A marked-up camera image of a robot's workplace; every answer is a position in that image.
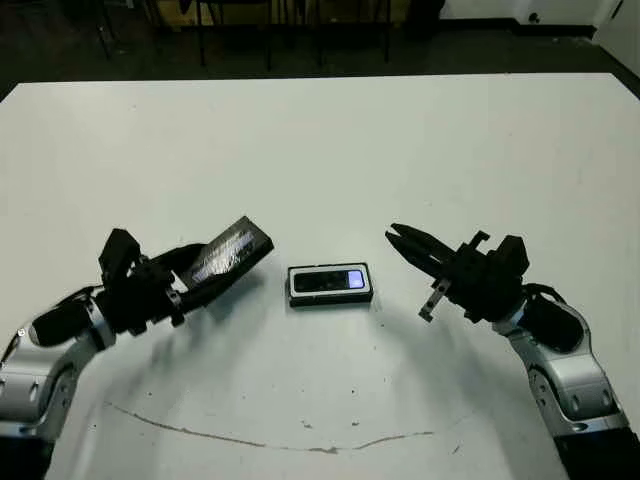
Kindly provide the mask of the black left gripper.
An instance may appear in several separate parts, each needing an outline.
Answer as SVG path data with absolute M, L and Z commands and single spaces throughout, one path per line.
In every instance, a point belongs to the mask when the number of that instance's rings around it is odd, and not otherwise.
M 173 327 L 180 326 L 187 313 L 210 304 L 234 285 L 241 275 L 227 272 L 191 283 L 177 275 L 179 289 L 172 288 L 173 271 L 188 270 L 204 247 L 204 243 L 191 243 L 146 259 L 98 293 L 95 301 L 111 330 L 138 336 L 147 331 L 149 322 L 166 318 Z

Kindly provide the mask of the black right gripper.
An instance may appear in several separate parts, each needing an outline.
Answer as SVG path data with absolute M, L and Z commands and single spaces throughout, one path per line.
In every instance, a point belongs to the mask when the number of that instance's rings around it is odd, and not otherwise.
M 486 253 L 478 250 L 489 235 L 477 232 L 457 251 L 433 235 L 410 225 L 392 223 L 396 232 L 385 237 L 411 265 L 436 276 L 433 293 L 421 307 L 419 316 L 430 322 L 437 303 L 448 299 L 464 309 L 473 323 L 498 322 L 514 311 L 524 299 L 524 240 L 507 235 L 500 245 Z

